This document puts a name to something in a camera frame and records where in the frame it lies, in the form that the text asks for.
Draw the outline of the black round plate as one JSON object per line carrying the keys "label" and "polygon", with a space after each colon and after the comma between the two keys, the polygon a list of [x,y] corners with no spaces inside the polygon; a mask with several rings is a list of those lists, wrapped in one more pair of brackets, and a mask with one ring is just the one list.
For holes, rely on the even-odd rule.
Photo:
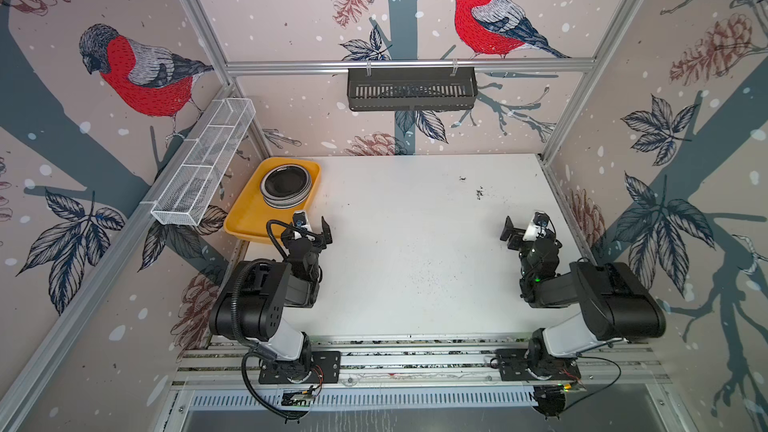
{"label": "black round plate", "polygon": [[300,165],[278,166],[264,176],[261,184],[262,194],[274,198],[296,196],[310,185],[310,179],[309,172]]}

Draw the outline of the orange sunburst plate corner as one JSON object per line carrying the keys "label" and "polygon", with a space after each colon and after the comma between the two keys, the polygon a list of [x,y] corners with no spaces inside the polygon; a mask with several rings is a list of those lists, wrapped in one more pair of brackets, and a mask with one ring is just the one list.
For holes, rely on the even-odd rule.
{"label": "orange sunburst plate corner", "polygon": [[270,207],[272,207],[272,208],[275,208],[275,209],[290,209],[290,208],[293,208],[293,207],[301,204],[302,202],[304,202],[306,200],[306,198],[310,194],[312,185],[313,185],[313,179],[311,177],[310,185],[302,193],[300,193],[299,195],[288,197],[288,198],[274,198],[274,197],[270,197],[270,196],[265,197],[262,194],[262,197],[264,198],[265,203],[267,205],[269,205]]}

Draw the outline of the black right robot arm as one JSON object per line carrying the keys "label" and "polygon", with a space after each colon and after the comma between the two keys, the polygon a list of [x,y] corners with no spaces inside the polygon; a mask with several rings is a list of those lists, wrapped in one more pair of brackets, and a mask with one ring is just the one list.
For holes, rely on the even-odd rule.
{"label": "black right robot arm", "polygon": [[498,353],[500,368],[519,364],[538,380],[575,378],[576,360],[621,341],[659,338],[666,331],[661,307],[625,263],[597,266],[585,258],[557,271],[562,243],[550,217],[536,212],[525,228],[506,217],[500,240],[520,259],[520,297],[534,309],[579,307],[576,315],[535,330],[521,358]]}

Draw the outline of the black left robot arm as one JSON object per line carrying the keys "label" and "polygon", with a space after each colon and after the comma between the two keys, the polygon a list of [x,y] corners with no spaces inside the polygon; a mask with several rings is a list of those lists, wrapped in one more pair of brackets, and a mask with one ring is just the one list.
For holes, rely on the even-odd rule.
{"label": "black left robot arm", "polygon": [[323,280],[319,256],[333,242],[331,227],[322,220],[314,232],[306,215],[296,213],[290,223],[268,221],[267,236],[282,259],[240,262],[211,309],[209,330],[261,360],[262,384],[319,383],[322,363],[307,334],[291,326],[283,311],[315,305]]}

